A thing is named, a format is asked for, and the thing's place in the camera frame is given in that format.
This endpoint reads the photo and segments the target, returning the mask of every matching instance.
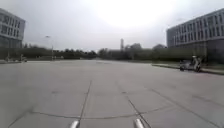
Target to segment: pavement joint line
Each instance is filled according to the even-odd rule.
[[[155,112],[155,111],[159,111],[159,110],[165,109],[165,108],[167,108],[167,107],[170,107],[170,106],[164,106],[164,107],[157,108],[157,109],[154,109],[154,110],[150,110],[150,111],[146,111],[146,112],[140,112],[140,114],[148,114],[148,113],[152,113],[152,112]],[[31,113],[31,114],[46,115],[46,116],[51,116],[51,117],[58,117],[58,118],[81,119],[81,117],[78,117],[78,116],[62,116],[62,115],[55,115],[55,114],[49,114],[49,113],[42,113],[42,112],[36,112],[36,111],[32,111],[32,112],[30,112],[30,113]],[[136,113],[136,114],[122,115],[122,116],[95,117],[95,118],[86,117],[86,118],[82,118],[82,119],[93,119],[93,120],[98,120],[98,119],[128,118],[128,117],[132,117],[132,116],[139,116],[140,114]]]
[[[81,116],[80,116],[80,119],[79,119],[79,122],[80,122],[79,127],[81,127],[81,120],[83,118],[84,109],[86,107],[86,102],[87,102],[87,99],[89,97],[89,92],[90,92],[90,87],[91,86],[92,86],[92,80],[90,80],[90,82],[89,82],[89,88],[88,88],[88,91],[87,91],[87,94],[86,94],[86,97],[85,97],[85,100],[84,100],[84,104],[83,104],[83,107],[82,107]]]
[[[21,118],[23,118],[27,113],[31,112],[33,110],[34,106],[30,107],[29,109],[24,111],[21,115],[19,115],[11,124],[9,124],[8,128],[13,126],[17,121],[19,121]]]
[[[209,99],[203,98],[203,97],[201,97],[201,96],[198,96],[198,95],[193,95],[193,97],[194,97],[194,98],[197,98],[197,99],[199,99],[199,100],[203,100],[203,101],[205,101],[205,102],[210,102],[210,103],[213,103],[213,104],[215,104],[215,105],[218,105],[218,106],[220,106],[220,107],[223,107],[223,108],[224,108],[224,105],[223,105],[223,104],[220,104],[220,103],[214,102],[214,101],[212,101],[212,100],[209,100]]]
[[[188,111],[188,112],[194,114],[195,116],[199,117],[200,119],[204,120],[205,122],[210,123],[210,124],[212,124],[213,126],[215,126],[215,127],[217,127],[217,128],[222,128],[222,127],[220,127],[219,125],[217,125],[216,123],[214,123],[214,122],[212,122],[212,121],[210,121],[210,120],[208,120],[208,119],[206,119],[206,118],[200,116],[200,115],[197,114],[196,112],[194,112],[194,111],[192,111],[192,110],[190,110],[190,109],[184,107],[183,105],[179,104],[178,102],[172,100],[172,99],[169,98],[168,96],[165,96],[165,95],[161,94],[160,92],[158,92],[158,91],[156,91],[156,90],[154,90],[154,89],[151,89],[151,91],[153,91],[153,92],[155,92],[156,94],[162,96],[163,98],[167,99],[168,101],[170,101],[170,102],[176,104],[176,105],[179,106],[180,108],[182,108],[182,109],[184,109],[184,110],[186,110],[186,111]]]
[[[48,114],[48,113],[42,113],[42,112],[30,112],[32,114],[40,114],[40,115],[46,115],[46,116],[52,116],[52,117],[59,117],[59,118],[70,118],[70,119],[80,119],[78,116],[61,116],[61,115],[55,115],[55,114]]]
[[[134,110],[137,112],[137,115],[140,116],[140,118],[146,123],[146,125],[148,126],[148,128],[151,128],[151,126],[149,125],[149,123],[145,120],[145,118],[141,115],[141,112],[138,111],[138,109],[135,107],[135,105],[132,103],[132,101],[130,100],[130,98],[128,97],[128,95],[126,95],[126,91],[118,84],[118,82],[116,82],[118,85],[118,88],[121,90],[121,93],[124,95],[124,97],[128,100],[128,102],[131,104],[131,106],[134,108]]]

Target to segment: tree line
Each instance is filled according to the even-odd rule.
[[[23,48],[21,49],[0,49],[0,58],[2,59],[7,56],[10,56],[11,58],[17,58],[21,55],[28,59],[51,59],[52,56],[54,58],[60,59],[92,59],[97,57],[97,53],[95,51],[83,51],[73,49],[52,50],[50,48],[31,44],[24,44]]]
[[[127,45],[124,49],[113,50],[102,48],[97,53],[95,51],[83,51],[74,49],[53,50],[38,45],[23,45],[21,49],[0,49],[0,58],[18,57],[21,54],[28,59],[51,59],[52,55],[63,59],[93,59],[101,58],[107,60],[152,60],[152,61],[180,61],[191,59],[193,55],[202,57],[206,62],[224,63],[217,55],[203,50],[194,50],[192,48],[167,48],[158,44],[153,48],[142,48],[140,43]]]

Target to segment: sidewalk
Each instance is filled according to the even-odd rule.
[[[178,65],[172,65],[172,64],[152,64],[152,66],[157,67],[164,67],[164,68],[172,68],[172,69],[179,69]],[[224,75],[224,70],[215,70],[215,69],[207,69],[202,68],[203,73],[210,73],[210,74],[216,74],[216,75]]]

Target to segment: curb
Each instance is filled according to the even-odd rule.
[[[152,64],[152,66],[156,67],[163,67],[163,68],[171,68],[171,69],[179,69],[179,67],[174,67],[174,66],[166,66],[166,65],[157,65],[157,64]],[[214,74],[214,75],[224,75],[224,72],[214,72],[214,71],[206,71],[202,69],[202,73],[208,73],[208,74]]]

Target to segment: building facade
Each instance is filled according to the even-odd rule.
[[[0,48],[21,48],[25,20],[0,8]]]
[[[224,9],[168,29],[167,46],[188,48],[194,55],[219,56],[224,62]]]

